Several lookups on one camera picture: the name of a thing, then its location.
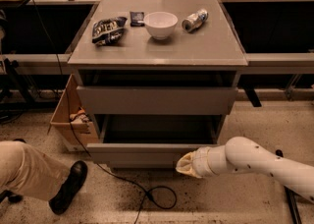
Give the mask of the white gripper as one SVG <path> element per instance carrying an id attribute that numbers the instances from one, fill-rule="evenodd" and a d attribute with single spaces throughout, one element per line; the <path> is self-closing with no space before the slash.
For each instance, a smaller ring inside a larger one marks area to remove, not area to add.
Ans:
<path id="1" fill-rule="evenodd" d="M 194 168 L 187 166 L 192 164 L 193 159 Z M 194 178 L 218 176 L 227 173 L 230 169 L 223 146 L 200 147 L 196 151 L 185 154 L 177 165 L 180 166 L 176 168 L 179 173 Z"/>

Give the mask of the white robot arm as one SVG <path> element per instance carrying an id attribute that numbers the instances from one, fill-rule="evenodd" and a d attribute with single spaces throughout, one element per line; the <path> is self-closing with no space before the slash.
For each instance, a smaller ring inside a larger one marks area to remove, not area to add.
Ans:
<path id="1" fill-rule="evenodd" d="M 260 173 L 314 202 L 313 166 L 271 153 L 245 137 L 231 138 L 225 145 L 199 147 L 185 154 L 177 162 L 176 170 L 195 178 L 227 173 Z"/>

